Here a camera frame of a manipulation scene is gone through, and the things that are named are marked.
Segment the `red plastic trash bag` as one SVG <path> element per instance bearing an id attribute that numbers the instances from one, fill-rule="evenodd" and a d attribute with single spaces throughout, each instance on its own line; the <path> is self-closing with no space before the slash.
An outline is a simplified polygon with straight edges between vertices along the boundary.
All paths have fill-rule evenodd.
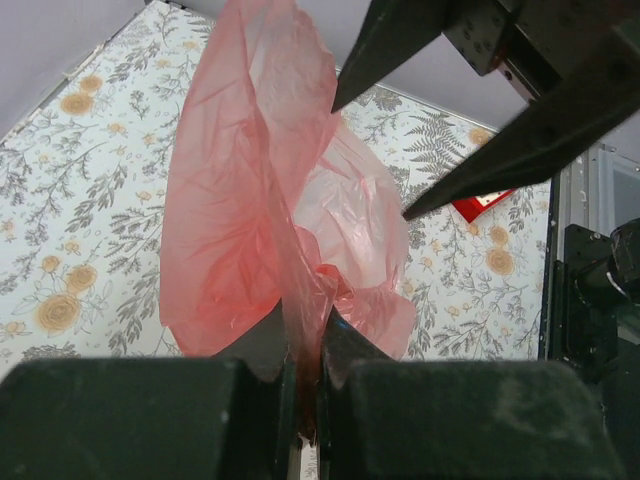
<path id="1" fill-rule="evenodd" d="M 227 2 L 177 127 L 161 241 L 160 319 L 183 353 L 216 354 L 281 308 L 306 437 L 329 315 L 394 358 L 416 317 L 400 195 L 332 111 L 336 85 L 295 2 Z"/>

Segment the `red white toy block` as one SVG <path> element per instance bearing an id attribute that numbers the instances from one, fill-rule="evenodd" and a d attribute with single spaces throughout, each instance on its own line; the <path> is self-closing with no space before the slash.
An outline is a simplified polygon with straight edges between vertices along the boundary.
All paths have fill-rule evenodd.
<path id="1" fill-rule="evenodd" d="M 479 216 L 511 196 L 514 192 L 514 189 L 510 189 L 481 196 L 473 196 L 466 199 L 455 200 L 452 202 L 452 205 L 467 223 L 473 223 Z"/>

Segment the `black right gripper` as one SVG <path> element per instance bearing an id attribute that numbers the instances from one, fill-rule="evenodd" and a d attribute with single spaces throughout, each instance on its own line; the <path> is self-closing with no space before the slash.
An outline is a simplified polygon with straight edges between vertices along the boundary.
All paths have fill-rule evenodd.
<path id="1" fill-rule="evenodd" d="M 539 184 L 639 110 L 636 1 L 372 0 L 340 70 L 337 112 L 444 33 L 480 76 L 536 102 L 403 212 Z"/>

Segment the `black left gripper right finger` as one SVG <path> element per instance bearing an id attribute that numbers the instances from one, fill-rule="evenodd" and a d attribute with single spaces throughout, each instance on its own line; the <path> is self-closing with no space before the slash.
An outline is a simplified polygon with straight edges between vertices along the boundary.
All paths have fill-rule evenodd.
<path id="1" fill-rule="evenodd" d="M 593 395 L 554 361 L 396 361 L 332 313 L 323 479 L 622 479 Z"/>

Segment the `aluminium frame rail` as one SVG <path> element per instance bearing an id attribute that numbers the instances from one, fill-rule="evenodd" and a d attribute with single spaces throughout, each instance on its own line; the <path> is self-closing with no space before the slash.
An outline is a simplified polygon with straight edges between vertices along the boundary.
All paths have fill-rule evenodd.
<path id="1" fill-rule="evenodd" d="M 639 217 L 639 161 L 599 143 L 551 183 L 552 224 L 575 224 L 608 235 Z"/>

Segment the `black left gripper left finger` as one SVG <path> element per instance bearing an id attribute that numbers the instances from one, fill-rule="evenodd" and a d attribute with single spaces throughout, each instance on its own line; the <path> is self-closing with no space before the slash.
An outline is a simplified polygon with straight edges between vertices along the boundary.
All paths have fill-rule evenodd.
<path id="1" fill-rule="evenodd" d="M 23 362 L 1 383 L 5 479 L 291 479 L 280 308 L 211 357 Z"/>

